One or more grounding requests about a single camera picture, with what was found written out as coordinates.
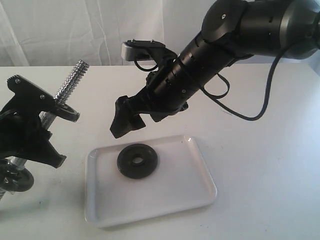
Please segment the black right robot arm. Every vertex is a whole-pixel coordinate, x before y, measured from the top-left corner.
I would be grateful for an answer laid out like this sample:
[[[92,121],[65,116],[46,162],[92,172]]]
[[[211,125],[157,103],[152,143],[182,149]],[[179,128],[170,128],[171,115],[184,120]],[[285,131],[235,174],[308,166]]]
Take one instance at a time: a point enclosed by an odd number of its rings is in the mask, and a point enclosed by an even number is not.
[[[221,70],[253,56],[270,56],[263,105],[266,112],[271,84],[280,59],[303,60],[320,48],[320,3],[317,0],[217,0],[206,13],[201,30],[179,54],[154,40],[128,40],[122,57],[138,64],[154,61],[147,70],[145,86],[134,96],[115,102],[110,131],[120,138],[145,127],[142,115],[155,122],[188,108],[188,99]]]

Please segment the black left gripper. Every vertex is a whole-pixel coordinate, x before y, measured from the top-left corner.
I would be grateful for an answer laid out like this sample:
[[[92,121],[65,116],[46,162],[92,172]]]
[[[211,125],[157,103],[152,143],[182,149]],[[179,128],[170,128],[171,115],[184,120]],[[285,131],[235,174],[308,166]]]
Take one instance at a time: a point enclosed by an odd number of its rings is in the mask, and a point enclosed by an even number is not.
[[[0,111],[0,158],[17,157],[59,168],[66,156],[50,143],[40,113]]]

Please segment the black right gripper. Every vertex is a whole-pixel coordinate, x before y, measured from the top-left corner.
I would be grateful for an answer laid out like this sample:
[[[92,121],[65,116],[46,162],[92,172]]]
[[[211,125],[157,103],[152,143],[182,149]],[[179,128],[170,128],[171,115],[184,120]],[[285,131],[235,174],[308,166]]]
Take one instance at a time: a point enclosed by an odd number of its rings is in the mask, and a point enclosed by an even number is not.
[[[146,127],[141,115],[150,115],[156,123],[189,108],[187,74],[179,56],[165,59],[159,70],[147,75],[146,85],[132,97],[121,96],[115,102],[110,126],[119,139],[131,131]]]

